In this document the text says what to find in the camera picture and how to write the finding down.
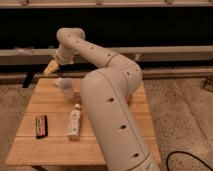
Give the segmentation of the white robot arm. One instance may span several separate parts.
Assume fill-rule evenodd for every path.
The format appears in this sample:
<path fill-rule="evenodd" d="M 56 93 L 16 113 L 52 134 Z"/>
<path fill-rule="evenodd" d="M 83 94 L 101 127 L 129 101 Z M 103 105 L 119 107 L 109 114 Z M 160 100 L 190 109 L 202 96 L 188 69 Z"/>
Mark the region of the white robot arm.
<path fill-rule="evenodd" d="M 96 66 L 81 81 L 80 95 L 109 171 L 160 171 L 126 102 L 142 81 L 137 63 L 85 40 L 80 28 L 57 31 L 59 58 L 75 52 Z"/>

